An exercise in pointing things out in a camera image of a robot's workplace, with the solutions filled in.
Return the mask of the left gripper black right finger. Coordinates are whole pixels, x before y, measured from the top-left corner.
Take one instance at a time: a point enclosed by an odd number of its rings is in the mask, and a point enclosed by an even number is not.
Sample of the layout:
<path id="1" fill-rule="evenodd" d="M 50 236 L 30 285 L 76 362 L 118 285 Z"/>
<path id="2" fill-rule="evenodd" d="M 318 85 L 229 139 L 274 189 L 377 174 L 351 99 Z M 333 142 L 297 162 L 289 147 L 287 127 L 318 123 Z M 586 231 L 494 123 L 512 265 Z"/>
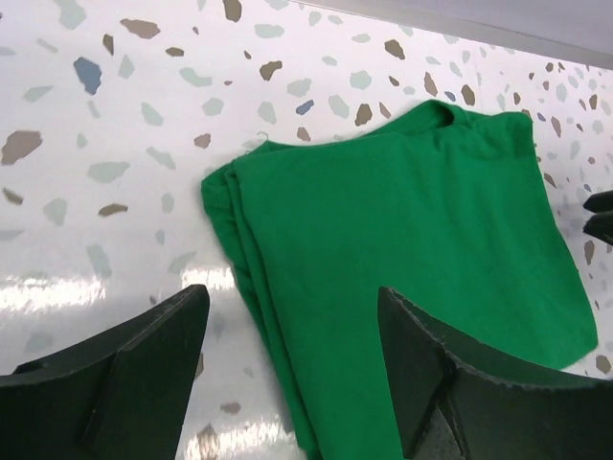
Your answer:
<path id="1" fill-rule="evenodd" d="M 388 287 L 377 317 L 404 458 L 611 458 L 611 381 L 496 350 Z"/>

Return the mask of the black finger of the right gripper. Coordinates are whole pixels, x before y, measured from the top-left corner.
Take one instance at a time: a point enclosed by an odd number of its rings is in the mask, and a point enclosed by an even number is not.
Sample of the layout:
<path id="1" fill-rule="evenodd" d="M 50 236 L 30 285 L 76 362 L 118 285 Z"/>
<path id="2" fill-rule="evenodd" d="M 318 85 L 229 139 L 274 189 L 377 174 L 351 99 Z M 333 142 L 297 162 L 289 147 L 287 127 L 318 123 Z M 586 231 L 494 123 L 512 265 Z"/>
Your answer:
<path id="1" fill-rule="evenodd" d="M 594 214 L 584 224 L 583 233 L 602 242 L 613 242 L 613 215 Z"/>
<path id="2" fill-rule="evenodd" d="M 583 203 L 583 208 L 591 213 L 607 213 L 613 211 L 613 192 L 599 192 L 590 195 Z"/>

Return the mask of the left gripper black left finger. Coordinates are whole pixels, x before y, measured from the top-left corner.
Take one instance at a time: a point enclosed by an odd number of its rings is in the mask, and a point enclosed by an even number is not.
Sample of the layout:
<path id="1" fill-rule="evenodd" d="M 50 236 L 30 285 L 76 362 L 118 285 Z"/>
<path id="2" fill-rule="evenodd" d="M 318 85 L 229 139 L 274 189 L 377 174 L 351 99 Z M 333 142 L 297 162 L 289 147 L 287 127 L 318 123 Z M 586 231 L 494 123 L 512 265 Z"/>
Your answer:
<path id="1" fill-rule="evenodd" d="M 174 458 L 209 310 L 191 285 L 2 376 L 2 458 Z"/>

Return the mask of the green t-shirt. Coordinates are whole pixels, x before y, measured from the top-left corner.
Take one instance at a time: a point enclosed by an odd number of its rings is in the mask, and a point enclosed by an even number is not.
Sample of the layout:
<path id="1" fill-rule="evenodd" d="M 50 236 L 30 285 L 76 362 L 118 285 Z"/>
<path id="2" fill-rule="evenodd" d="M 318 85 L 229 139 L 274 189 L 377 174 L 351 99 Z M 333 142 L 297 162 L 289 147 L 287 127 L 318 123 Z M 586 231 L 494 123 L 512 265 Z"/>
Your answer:
<path id="1" fill-rule="evenodd" d="M 209 174 L 201 196 L 310 459 L 402 455 L 382 287 L 546 367 L 597 347 L 524 113 L 430 100 L 350 140 L 267 141 Z"/>

